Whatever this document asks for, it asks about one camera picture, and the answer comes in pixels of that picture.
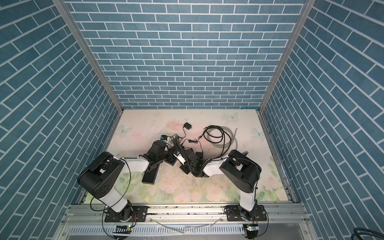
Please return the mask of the small black power adapter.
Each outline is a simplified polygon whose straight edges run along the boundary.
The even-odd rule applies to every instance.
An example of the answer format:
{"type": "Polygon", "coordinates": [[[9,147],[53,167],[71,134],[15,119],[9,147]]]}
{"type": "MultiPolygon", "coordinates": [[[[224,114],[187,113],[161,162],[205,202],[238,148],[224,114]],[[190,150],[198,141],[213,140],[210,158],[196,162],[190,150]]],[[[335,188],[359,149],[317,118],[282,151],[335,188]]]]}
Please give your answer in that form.
{"type": "Polygon", "coordinates": [[[196,155],[198,158],[203,159],[204,158],[204,153],[203,152],[196,152],[196,155]]]}

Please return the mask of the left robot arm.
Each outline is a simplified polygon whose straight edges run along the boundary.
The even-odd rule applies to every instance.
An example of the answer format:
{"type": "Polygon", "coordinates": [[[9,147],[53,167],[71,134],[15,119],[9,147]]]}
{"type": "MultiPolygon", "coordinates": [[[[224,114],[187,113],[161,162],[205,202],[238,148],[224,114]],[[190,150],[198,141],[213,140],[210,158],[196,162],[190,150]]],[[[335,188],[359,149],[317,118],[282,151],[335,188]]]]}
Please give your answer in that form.
{"type": "Polygon", "coordinates": [[[142,183],[154,184],[159,166],[164,161],[176,162],[174,148],[165,141],[153,142],[150,150],[136,158],[118,158],[102,152],[78,176],[77,182],[95,199],[115,213],[128,209],[130,202],[115,187],[120,175],[144,173],[142,183]]]}

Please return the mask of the black network switch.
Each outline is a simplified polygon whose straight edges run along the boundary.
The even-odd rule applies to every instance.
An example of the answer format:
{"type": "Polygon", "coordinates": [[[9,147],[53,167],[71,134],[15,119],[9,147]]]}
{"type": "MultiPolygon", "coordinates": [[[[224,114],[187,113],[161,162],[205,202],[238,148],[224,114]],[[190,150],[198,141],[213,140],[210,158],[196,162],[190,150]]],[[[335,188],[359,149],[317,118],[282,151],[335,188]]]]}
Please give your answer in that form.
{"type": "Polygon", "coordinates": [[[182,153],[183,148],[181,145],[170,145],[166,143],[166,150],[165,150],[165,162],[168,163],[171,166],[174,166],[175,163],[179,160],[178,156],[182,153]]]}

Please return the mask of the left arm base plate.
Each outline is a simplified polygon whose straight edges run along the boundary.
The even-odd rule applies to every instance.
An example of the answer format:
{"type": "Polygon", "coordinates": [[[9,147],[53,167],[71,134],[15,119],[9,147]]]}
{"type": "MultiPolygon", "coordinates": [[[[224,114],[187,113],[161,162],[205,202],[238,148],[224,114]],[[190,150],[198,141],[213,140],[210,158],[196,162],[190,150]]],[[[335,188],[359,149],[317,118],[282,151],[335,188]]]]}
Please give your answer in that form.
{"type": "Polygon", "coordinates": [[[149,207],[147,206],[128,206],[119,213],[113,209],[107,209],[104,221],[107,223],[145,222],[148,209],[149,207]]]}

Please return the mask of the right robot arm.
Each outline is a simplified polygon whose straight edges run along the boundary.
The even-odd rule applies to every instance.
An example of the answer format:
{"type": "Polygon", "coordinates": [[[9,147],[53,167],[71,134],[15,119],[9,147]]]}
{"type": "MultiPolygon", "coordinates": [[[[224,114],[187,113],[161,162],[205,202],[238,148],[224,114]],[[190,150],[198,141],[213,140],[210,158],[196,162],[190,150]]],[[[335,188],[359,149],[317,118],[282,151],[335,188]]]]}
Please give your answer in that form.
{"type": "Polygon", "coordinates": [[[262,168],[245,154],[231,150],[216,159],[202,160],[192,150],[177,151],[174,156],[185,167],[186,173],[196,178],[225,175],[240,191],[240,209],[251,213],[257,204],[256,189],[262,168]]]}

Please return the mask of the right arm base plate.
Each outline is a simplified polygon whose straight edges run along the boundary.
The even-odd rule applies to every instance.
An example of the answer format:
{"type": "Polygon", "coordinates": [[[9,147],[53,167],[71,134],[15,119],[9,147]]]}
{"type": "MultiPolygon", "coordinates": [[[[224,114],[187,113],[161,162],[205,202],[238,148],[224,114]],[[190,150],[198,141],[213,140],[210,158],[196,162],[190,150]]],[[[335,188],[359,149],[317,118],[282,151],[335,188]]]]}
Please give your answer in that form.
{"type": "Polygon", "coordinates": [[[228,222],[239,221],[266,221],[268,219],[267,212],[263,205],[255,205],[249,212],[240,205],[227,205],[224,212],[228,222]]]}

